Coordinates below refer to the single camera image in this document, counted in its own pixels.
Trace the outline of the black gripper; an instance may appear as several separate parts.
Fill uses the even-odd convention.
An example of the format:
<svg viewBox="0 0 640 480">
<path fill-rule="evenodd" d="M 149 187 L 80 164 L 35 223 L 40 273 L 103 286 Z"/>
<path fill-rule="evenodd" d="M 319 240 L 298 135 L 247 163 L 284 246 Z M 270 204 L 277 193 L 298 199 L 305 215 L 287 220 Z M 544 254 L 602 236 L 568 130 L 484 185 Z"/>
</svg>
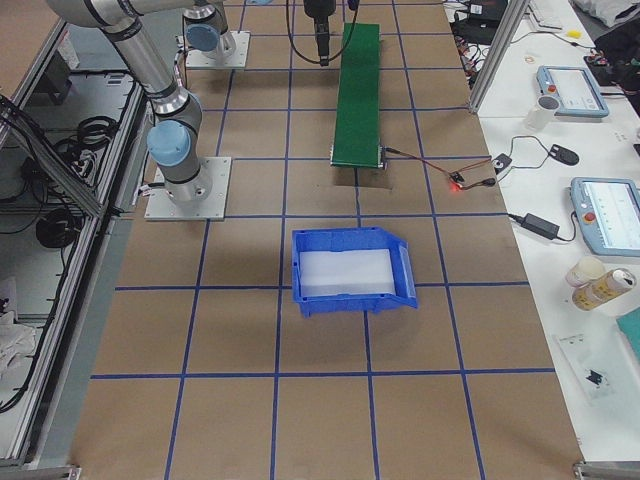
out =
<svg viewBox="0 0 640 480">
<path fill-rule="evenodd" d="M 304 0 L 303 7 L 305 14 L 314 22 L 319 64 L 326 67 L 330 53 L 329 18 L 332 16 L 332 0 Z"/>
</svg>

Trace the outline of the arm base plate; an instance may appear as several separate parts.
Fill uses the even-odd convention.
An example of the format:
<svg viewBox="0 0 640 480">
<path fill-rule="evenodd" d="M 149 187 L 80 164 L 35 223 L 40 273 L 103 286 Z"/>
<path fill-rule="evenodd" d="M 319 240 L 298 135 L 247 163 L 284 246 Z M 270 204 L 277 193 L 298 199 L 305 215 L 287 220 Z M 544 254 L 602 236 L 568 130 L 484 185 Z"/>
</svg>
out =
<svg viewBox="0 0 640 480">
<path fill-rule="evenodd" d="M 224 220 L 232 158 L 200 157 L 199 162 L 199 174 L 184 184 L 166 183 L 160 168 L 156 168 L 154 181 L 162 186 L 151 190 L 147 220 Z"/>
<path fill-rule="evenodd" d="M 190 70 L 244 69 L 248 59 L 250 37 L 249 31 L 228 31 L 211 51 L 198 50 L 188 42 L 186 67 Z"/>
</svg>

